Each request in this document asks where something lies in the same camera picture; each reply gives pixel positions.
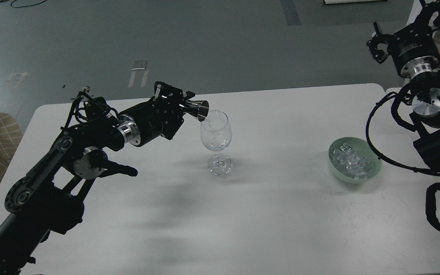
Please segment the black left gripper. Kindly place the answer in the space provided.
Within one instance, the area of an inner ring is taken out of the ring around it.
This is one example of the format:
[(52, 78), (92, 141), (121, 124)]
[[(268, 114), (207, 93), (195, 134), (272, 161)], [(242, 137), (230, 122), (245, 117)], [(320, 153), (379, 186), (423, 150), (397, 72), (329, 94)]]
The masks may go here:
[(119, 128), (126, 142), (142, 147), (162, 136), (172, 140), (184, 122), (180, 104), (192, 104), (196, 94), (167, 83), (154, 83), (154, 96), (118, 114)]

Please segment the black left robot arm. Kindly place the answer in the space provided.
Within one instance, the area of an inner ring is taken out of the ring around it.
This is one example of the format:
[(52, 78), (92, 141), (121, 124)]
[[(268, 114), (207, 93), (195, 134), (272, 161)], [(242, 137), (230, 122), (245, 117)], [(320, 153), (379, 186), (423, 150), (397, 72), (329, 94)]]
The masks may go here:
[(0, 275), (18, 275), (50, 233), (64, 235), (82, 222), (84, 199), (97, 178), (137, 176), (130, 166), (109, 160), (104, 151), (127, 143), (141, 147), (162, 136), (172, 140), (189, 114), (204, 121), (208, 101), (164, 82), (154, 84), (147, 101), (118, 112), (85, 86), (69, 109), (65, 125), (49, 151), (5, 197), (9, 215), (0, 225)]

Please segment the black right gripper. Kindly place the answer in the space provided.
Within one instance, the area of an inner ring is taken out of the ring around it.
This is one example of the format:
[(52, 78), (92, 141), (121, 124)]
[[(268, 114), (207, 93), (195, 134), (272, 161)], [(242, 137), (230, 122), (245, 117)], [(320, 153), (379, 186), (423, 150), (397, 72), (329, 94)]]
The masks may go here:
[(379, 46), (390, 44), (390, 55), (397, 74), (403, 78), (413, 78), (419, 74), (415, 69), (417, 65), (427, 64), (426, 70), (430, 71), (440, 64), (440, 54), (432, 36), (440, 31), (440, 0), (419, 0), (419, 4), (421, 11), (414, 19), (417, 27), (402, 28), (394, 35), (384, 34), (374, 21), (374, 33), (366, 42), (370, 55), (379, 64), (384, 63), (389, 56), (388, 52)]

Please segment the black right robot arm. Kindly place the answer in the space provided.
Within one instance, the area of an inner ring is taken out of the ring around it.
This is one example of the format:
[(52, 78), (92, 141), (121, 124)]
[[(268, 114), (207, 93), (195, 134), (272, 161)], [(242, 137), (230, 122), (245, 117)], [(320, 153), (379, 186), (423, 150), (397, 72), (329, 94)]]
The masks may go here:
[[(372, 58), (382, 64), (391, 57), (400, 77), (409, 79), (398, 92), (390, 92), (376, 103), (365, 126), (369, 148), (377, 157), (396, 167), (416, 173), (440, 176), (440, 64), (438, 47), (433, 34), (440, 31), (440, 0), (420, 1), (421, 11), (413, 23), (393, 34), (384, 34), (374, 22), (374, 36), (366, 42)], [(409, 167), (386, 157), (370, 139), (370, 122), (376, 111), (390, 99), (393, 120), (408, 131), (419, 136), (414, 148), (426, 164), (426, 168)], [(433, 183), (426, 190), (425, 213), (427, 221), (440, 232), (436, 215), (435, 194), (440, 183)]]

